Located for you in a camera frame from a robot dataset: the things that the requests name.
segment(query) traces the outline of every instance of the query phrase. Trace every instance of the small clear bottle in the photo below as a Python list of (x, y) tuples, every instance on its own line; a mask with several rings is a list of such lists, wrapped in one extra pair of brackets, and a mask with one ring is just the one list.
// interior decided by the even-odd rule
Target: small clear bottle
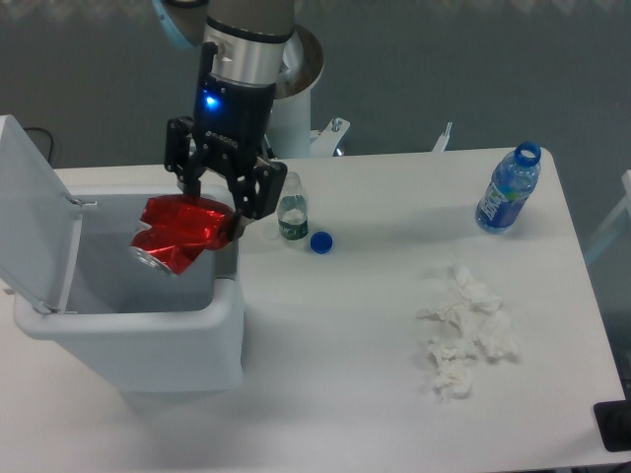
[(278, 200), (278, 226), (284, 239), (297, 240), (307, 236), (307, 191), (297, 173), (289, 171)]
[(541, 149), (521, 143), (497, 165), (491, 183), (475, 211), (478, 225), (489, 234), (508, 230), (526, 203), (539, 178)]

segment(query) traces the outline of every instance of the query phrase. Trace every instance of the open lid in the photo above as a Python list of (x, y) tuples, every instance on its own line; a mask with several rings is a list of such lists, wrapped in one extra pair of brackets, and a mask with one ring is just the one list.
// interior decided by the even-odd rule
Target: open lid
[(81, 218), (18, 121), (0, 116), (0, 278), (42, 313), (65, 311)]

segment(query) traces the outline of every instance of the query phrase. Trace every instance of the table surface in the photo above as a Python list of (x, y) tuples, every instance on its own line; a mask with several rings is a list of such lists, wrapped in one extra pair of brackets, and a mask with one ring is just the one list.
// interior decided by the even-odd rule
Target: table surface
[[(295, 160), (310, 230), (334, 248), (247, 228), (239, 388), (122, 394), (0, 297), (0, 471), (506, 471), (626, 461), (592, 406), (623, 393), (551, 156), (515, 226), (473, 211), (507, 150)], [(64, 169), (69, 186), (173, 182), (161, 167)], [(219, 181), (207, 174), (205, 182)], [(504, 298), (521, 353), (472, 367), (442, 403), (423, 307), (454, 299), (452, 257)]]

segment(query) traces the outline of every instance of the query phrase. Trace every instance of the trash bin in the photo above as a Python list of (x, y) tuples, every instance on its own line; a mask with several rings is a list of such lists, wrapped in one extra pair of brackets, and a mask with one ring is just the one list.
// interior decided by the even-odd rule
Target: trash bin
[[(0, 117), (0, 278), (15, 321), (122, 391), (229, 389), (242, 379), (245, 303), (238, 244), (204, 251), (180, 276), (129, 243), (147, 199), (173, 186), (67, 189), (16, 119)], [(206, 197), (232, 205), (221, 186)]]

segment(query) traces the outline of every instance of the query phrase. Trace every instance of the blue led light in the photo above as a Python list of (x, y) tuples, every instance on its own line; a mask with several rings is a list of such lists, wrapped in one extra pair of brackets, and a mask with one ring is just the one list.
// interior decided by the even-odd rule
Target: blue led light
[(219, 101), (214, 97), (206, 96), (206, 108), (215, 110), (219, 107)]

